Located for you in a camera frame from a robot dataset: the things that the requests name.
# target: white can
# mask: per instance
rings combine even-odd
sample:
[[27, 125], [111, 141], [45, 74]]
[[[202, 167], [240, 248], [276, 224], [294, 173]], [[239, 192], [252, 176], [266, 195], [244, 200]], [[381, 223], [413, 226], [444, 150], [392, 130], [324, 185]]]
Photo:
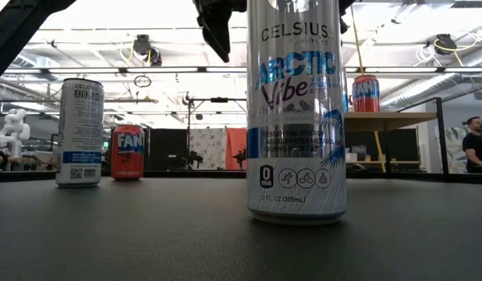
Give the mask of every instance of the white can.
[[346, 212], [338, 0], [248, 3], [248, 209], [266, 222], [336, 222]]
[[103, 114], [102, 84], [64, 80], [55, 176], [60, 187], [97, 186], [101, 181]]

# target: barcode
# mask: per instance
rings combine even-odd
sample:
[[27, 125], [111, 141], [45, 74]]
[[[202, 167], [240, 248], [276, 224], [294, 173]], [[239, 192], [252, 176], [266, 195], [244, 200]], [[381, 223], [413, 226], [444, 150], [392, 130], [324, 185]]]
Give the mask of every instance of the barcode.
[[83, 169], [71, 169], [69, 174], [71, 180], [81, 180], [83, 179]]
[[85, 169], [85, 171], [83, 172], [83, 177], [85, 177], [85, 179], [94, 178], [95, 169]]

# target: black tabletop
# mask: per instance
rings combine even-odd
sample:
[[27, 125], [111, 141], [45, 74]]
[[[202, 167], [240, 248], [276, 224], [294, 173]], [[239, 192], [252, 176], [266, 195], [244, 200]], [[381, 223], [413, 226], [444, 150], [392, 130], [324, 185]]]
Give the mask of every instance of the black tabletop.
[[349, 180], [341, 223], [289, 227], [245, 180], [0, 183], [0, 280], [482, 280], [482, 186]]

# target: man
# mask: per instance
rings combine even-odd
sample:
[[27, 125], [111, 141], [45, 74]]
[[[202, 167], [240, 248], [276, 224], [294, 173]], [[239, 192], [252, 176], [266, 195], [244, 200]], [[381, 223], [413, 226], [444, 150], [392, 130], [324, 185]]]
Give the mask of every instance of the man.
[[482, 120], [475, 116], [466, 125], [470, 128], [470, 133], [463, 139], [463, 151], [466, 153], [466, 171], [468, 173], [482, 173], [482, 134], [480, 132]]

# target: orange can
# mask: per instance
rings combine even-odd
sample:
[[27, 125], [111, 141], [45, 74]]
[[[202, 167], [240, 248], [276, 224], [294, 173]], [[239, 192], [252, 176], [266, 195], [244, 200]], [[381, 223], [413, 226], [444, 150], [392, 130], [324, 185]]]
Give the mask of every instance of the orange can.
[[375, 75], [362, 75], [353, 80], [355, 112], [380, 112], [380, 84]]
[[111, 176], [138, 180], [144, 174], [144, 131], [136, 125], [118, 125], [113, 132]]

